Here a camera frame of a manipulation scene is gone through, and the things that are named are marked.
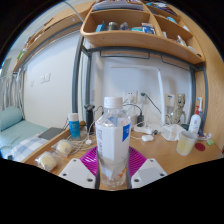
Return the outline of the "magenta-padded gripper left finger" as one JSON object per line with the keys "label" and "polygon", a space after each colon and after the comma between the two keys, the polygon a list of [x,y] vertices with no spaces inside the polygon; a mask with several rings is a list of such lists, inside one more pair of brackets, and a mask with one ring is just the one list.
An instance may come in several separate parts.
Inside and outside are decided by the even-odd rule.
{"label": "magenta-padded gripper left finger", "polygon": [[100,186],[100,171],[97,148],[90,149],[80,159],[71,159],[59,176],[81,187],[98,189]]}

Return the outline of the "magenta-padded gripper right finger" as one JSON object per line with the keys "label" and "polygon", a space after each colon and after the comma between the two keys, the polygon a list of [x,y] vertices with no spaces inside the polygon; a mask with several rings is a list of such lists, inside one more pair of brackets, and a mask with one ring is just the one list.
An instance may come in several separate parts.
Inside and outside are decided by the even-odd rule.
{"label": "magenta-padded gripper right finger", "polygon": [[143,187],[166,175],[167,173],[154,158],[147,159],[135,148],[129,148],[126,177],[128,189]]}

